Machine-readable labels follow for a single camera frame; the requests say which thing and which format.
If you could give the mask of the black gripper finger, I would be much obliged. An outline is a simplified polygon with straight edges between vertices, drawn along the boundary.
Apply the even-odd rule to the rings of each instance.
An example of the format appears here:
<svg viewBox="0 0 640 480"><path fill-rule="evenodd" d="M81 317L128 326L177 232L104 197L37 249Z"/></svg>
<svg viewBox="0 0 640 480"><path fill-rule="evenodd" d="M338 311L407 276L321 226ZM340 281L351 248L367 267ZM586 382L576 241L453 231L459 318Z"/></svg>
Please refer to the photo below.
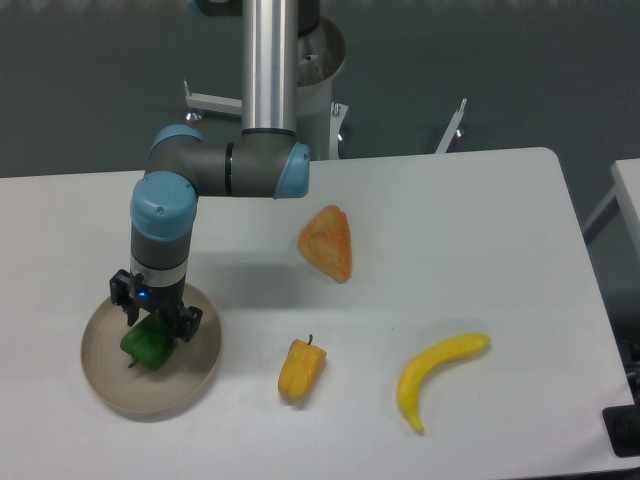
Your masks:
<svg viewBox="0 0 640 480"><path fill-rule="evenodd" d="M127 324L134 325L139 318L139 296L142 274L118 270L109 281L111 303L120 306L127 316Z"/></svg>
<svg viewBox="0 0 640 480"><path fill-rule="evenodd" d="M172 330L174 337L183 342L190 342L197 333L203 311L194 306L181 306L172 320Z"/></svg>

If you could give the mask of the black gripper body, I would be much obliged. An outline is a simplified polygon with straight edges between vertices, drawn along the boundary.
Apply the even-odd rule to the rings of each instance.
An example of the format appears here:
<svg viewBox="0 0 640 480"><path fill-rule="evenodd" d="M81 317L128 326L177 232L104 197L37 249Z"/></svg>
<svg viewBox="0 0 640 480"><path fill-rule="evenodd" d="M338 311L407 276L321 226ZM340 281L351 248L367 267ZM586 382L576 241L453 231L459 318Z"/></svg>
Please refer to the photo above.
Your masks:
<svg viewBox="0 0 640 480"><path fill-rule="evenodd" d="M131 274L129 294L132 301L130 316L137 319L139 311L156 314L165 320L177 320L184 307L185 276L168 286L149 285L142 273Z"/></svg>

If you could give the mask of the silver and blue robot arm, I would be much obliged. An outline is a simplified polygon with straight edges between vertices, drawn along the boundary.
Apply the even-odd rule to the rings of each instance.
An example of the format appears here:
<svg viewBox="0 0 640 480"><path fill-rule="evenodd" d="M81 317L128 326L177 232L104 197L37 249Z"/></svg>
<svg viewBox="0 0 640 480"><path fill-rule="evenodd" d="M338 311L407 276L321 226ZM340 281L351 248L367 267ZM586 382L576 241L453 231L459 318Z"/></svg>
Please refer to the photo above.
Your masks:
<svg viewBox="0 0 640 480"><path fill-rule="evenodd" d="M130 202L130 266L109 282L110 300L129 326L145 311L184 342L203 316L183 302L199 198L302 198L309 190L311 162L309 147L296 138L298 2L210 7L199 1L196 6L207 15L242 16L241 139L216 148L186 125L158 133Z"/></svg>

